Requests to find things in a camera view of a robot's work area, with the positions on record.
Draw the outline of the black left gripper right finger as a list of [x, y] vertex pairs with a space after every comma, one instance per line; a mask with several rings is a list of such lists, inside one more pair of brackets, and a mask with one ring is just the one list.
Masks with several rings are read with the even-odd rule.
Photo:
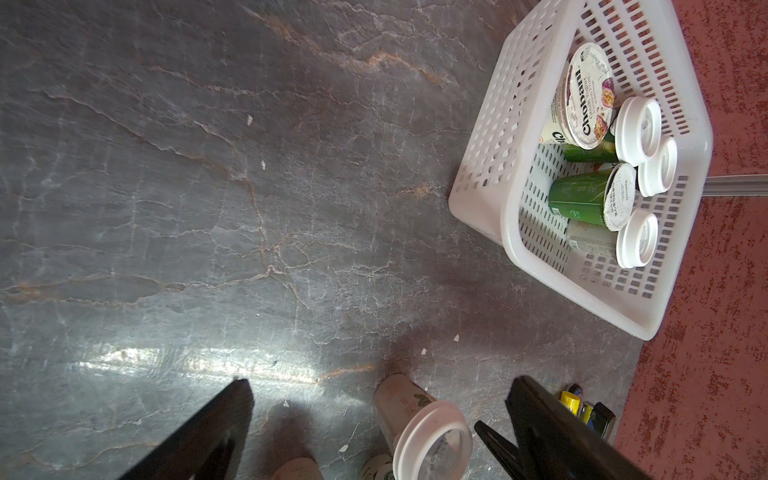
[[512, 479], [647, 479], [649, 476], [577, 419], [528, 375], [505, 400], [514, 443], [482, 421], [474, 430]]

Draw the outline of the white yogurt cup front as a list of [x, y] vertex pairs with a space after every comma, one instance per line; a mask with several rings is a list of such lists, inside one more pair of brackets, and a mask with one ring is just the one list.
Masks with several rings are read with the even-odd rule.
[[549, 190], [548, 207], [562, 217], [619, 231], [633, 212], [636, 176], [634, 167], [620, 164], [560, 178]]

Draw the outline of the white yogurt cup green label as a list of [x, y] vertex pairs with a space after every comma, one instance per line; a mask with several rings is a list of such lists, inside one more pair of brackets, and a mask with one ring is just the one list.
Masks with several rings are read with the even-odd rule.
[[590, 150], [565, 144], [564, 158], [571, 163], [628, 163], [633, 167], [654, 158], [662, 137], [662, 113], [656, 99], [629, 97], [618, 108], [603, 140]]

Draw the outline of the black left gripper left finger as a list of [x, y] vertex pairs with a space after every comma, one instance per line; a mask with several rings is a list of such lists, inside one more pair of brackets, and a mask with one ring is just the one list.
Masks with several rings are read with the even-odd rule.
[[123, 479], [233, 479], [239, 469], [254, 398], [246, 379], [232, 381]]

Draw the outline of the brown chocolate yogurt cup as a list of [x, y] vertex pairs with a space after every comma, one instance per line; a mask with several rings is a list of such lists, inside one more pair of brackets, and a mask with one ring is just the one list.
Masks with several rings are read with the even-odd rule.
[[608, 133], [615, 99], [605, 51], [596, 43], [579, 46], [563, 70], [539, 142], [596, 148]]

